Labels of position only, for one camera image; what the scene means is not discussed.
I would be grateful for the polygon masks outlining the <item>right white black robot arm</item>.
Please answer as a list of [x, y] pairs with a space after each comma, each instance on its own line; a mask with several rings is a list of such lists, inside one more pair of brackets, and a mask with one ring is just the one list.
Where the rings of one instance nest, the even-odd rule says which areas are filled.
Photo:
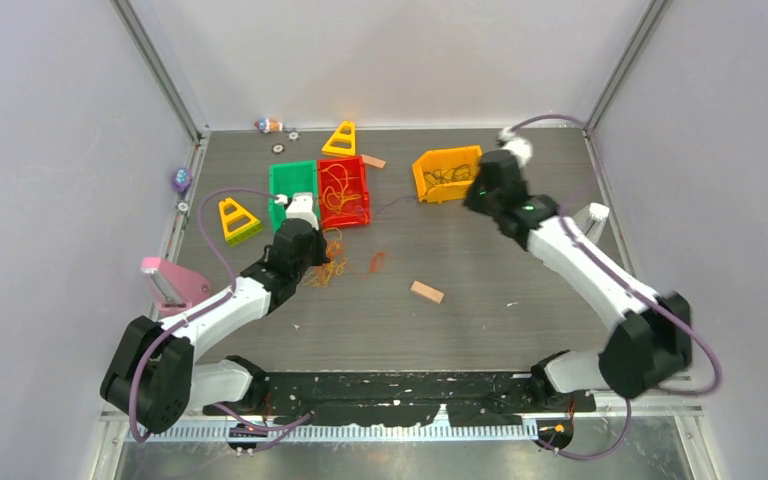
[[504, 236], [560, 275], [611, 330], [602, 349], [563, 351], [532, 367], [537, 406], [556, 410], [571, 392], [584, 390], [635, 399], [691, 365], [688, 302], [639, 282], [560, 214], [551, 197], [530, 194], [513, 153], [481, 156], [464, 205], [491, 217]]

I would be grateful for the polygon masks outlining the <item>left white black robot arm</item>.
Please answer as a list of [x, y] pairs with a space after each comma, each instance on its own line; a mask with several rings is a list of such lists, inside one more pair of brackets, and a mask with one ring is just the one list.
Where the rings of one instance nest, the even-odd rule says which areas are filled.
[[253, 366], [238, 358], [198, 361], [231, 333], [279, 308], [307, 270], [327, 260], [319, 227], [300, 218], [284, 221], [263, 256], [220, 293], [162, 321], [144, 315], [131, 320], [101, 381], [101, 398], [152, 434], [214, 403], [258, 412], [267, 389], [254, 379]]

